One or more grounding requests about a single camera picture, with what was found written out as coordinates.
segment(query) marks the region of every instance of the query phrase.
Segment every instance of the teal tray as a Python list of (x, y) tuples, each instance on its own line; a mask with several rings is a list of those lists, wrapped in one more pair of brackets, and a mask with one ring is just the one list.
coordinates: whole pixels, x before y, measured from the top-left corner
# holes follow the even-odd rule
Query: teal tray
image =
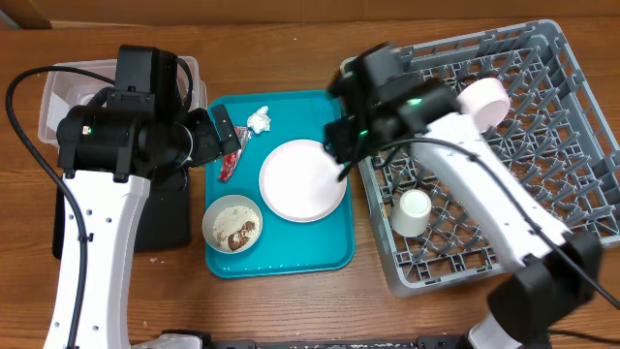
[(206, 246), (206, 264), (217, 276), (237, 278), (346, 267), (356, 251), (351, 189), (329, 216), (312, 223), (287, 221), (271, 211), (259, 190), (264, 159), (278, 145), (293, 140), (323, 141), (323, 127), (340, 117), (338, 101), (323, 90), (232, 95), (213, 101), (210, 109), (224, 105), (235, 126), (245, 126), (248, 116), (268, 106), (271, 131), (254, 135), (227, 183), (217, 180), (222, 161), (207, 164), (206, 206), (226, 195), (250, 198), (263, 214), (258, 241), (239, 254), (225, 255)]

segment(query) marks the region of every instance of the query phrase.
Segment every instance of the bowl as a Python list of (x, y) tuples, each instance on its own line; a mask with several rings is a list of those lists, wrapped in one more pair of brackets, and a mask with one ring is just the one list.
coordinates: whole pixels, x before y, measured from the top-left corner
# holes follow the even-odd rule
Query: bowl
[[(241, 248), (235, 251), (227, 251), (220, 247), (220, 244), (217, 242), (215, 236), (213, 236), (213, 223), (215, 223), (215, 219), (217, 216), (222, 213), (223, 210), (232, 206), (246, 206), (252, 209), (259, 216), (259, 236), (254, 240), (254, 242), (248, 242), (243, 245)], [(252, 247), (256, 243), (256, 241), (261, 238), (261, 232), (263, 231), (263, 215), (261, 214), (261, 210), (259, 207), (254, 204), (254, 202), (244, 196), (241, 195), (227, 195), (225, 197), (221, 197), (211, 204), (204, 213), (202, 217), (202, 235), (204, 236), (204, 240), (208, 243), (211, 248), (214, 250), (224, 253), (224, 254), (235, 254), (241, 253), (248, 248)]]

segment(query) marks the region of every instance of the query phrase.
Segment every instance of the red wrapper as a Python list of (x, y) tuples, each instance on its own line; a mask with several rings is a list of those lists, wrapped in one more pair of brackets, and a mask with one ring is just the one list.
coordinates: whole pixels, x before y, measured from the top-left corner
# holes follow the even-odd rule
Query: red wrapper
[(239, 163), (239, 159), (241, 158), (241, 154), (243, 154), (243, 150), (245, 150), (245, 146), (250, 139), (252, 139), (252, 130), (247, 127), (234, 127), (234, 131), (236, 132), (236, 136), (239, 138), (239, 142), (241, 143), (241, 148), (234, 152), (230, 153), (222, 158), (222, 170), (220, 170), (220, 175), (217, 177), (217, 180), (226, 183), (231, 175), (233, 175), (234, 169), (236, 169), (236, 164)]

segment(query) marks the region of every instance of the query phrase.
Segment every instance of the white cup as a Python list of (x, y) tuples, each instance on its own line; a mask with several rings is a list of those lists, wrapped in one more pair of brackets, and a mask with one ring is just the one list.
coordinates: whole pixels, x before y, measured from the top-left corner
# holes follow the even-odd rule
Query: white cup
[(497, 126), (511, 109), (511, 99), (495, 78), (480, 79), (467, 86), (456, 98), (463, 113), (470, 114), (478, 131)]
[(406, 191), (389, 216), (391, 228), (407, 238), (420, 236), (426, 230), (432, 205), (426, 193), (418, 189)]

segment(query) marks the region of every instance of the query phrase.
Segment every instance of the white paper plate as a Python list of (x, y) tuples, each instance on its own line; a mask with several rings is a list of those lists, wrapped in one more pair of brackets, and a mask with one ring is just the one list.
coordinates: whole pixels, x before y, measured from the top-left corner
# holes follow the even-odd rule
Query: white paper plate
[(342, 167), (319, 142), (297, 140), (275, 148), (264, 160), (259, 186), (264, 202), (280, 217), (298, 223), (332, 213), (345, 196)]

